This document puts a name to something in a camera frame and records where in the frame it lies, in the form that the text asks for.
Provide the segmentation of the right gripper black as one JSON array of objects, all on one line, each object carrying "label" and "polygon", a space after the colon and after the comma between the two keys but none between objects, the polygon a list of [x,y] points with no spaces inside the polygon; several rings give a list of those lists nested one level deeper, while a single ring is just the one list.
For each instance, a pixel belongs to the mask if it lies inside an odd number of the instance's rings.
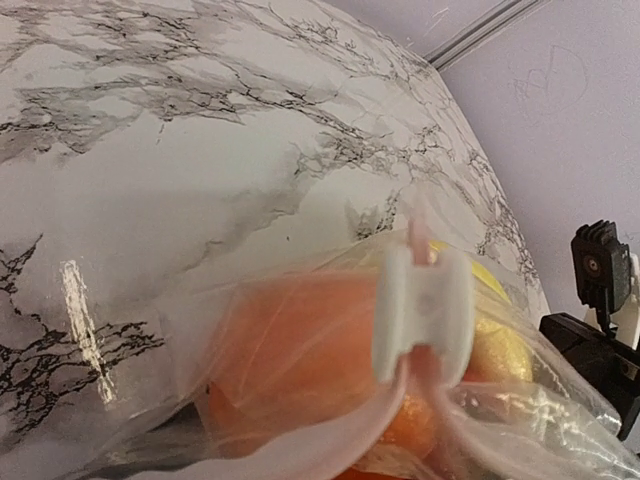
[{"label": "right gripper black", "polygon": [[566,313],[544,316],[539,330],[614,407],[627,439],[639,417],[639,352]]}]

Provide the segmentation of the clear zip top bag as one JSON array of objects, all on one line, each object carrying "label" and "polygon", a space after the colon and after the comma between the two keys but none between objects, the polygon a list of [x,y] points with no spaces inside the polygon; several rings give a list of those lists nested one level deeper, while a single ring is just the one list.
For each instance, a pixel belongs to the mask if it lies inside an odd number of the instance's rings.
[{"label": "clear zip top bag", "polygon": [[619,416],[497,279],[403,230],[294,265],[190,276],[155,301],[159,406],[87,479],[635,479]]}]

